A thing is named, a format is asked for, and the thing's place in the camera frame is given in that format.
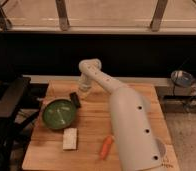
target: orange carrot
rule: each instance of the orange carrot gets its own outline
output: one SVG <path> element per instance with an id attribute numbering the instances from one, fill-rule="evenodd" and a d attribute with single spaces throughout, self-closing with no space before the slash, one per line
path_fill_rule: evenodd
<path id="1" fill-rule="evenodd" d="M 114 141 L 114 137 L 112 135 L 109 135 L 105 138 L 100 151 L 100 159 L 102 160 L 106 159 L 113 141 Z"/>

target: table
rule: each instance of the table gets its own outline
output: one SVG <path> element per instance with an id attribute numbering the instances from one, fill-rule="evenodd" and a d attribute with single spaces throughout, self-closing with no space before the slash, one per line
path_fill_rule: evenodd
<path id="1" fill-rule="evenodd" d="M 168 171 L 179 171 L 178 161 L 166 122 L 152 84 L 128 83 L 151 102 L 148 113 L 154 135 L 166 146 L 163 165 Z M 44 107 L 55 99 L 69 98 L 69 93 L 78 92 L 76 81 L 50 81 L 40 115 L 35 123 L 22 168 L 36 171 L 121 171 L 115 143 L 106 160 L 99 159 L 103 140 L 112 134 L 108 111 L 109 94 L 96 83 L 89 94 L 81 99 L 77 119 L 71 127 L 78 128 L 78 149 L 63 151 L 63 130 L 51 131 L 42 122 Z"/>

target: black object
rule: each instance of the black object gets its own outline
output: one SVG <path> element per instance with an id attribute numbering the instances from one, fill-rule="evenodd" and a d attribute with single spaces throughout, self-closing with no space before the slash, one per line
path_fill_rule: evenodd
<path id="1" fill-rule="evenodd" d="M 71 101 L 74 103 L 76 108 L 81 107 L 80 100 L 79 100 L 78 95 L 77 95 L 76 92 L 70 93 L 69 97 L 70 97 Z"/>
<path id="2" fill-rule="evenodd" d="M 17 105 L 26 92 L 29 82 L 30 78 L 17 78 L 9 86 L 0 103 L 0 117 L 8 118 L 11 114 L 17 112 Z"/>
<path id="3" fill-rule="evenodd" d="M 13 142 L 19 139 L 20 132 L 23 128 L 37 118 L 39 114 L 38 110 L 22 123 L 15 123 L 15 118 L 20 109 L 21 99 L 27 94 L 29 84 L 29 78 L 17 78 L 10 84 L 2 96 L 0 102 L 0 171 L 9 170 Z"/>

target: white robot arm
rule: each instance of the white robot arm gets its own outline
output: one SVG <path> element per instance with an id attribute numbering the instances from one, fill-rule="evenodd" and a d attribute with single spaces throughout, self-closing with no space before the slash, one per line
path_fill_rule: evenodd
<path id="1" fill-rule="evenodd" d="M 98 59 L 79 63 L 79 89 L 88 91 L 95 80 L 108 91 L 112 128 L 123 171 L 165 171 L 148 118 L 148 101 L 137 91 L 100 71 Z"/>

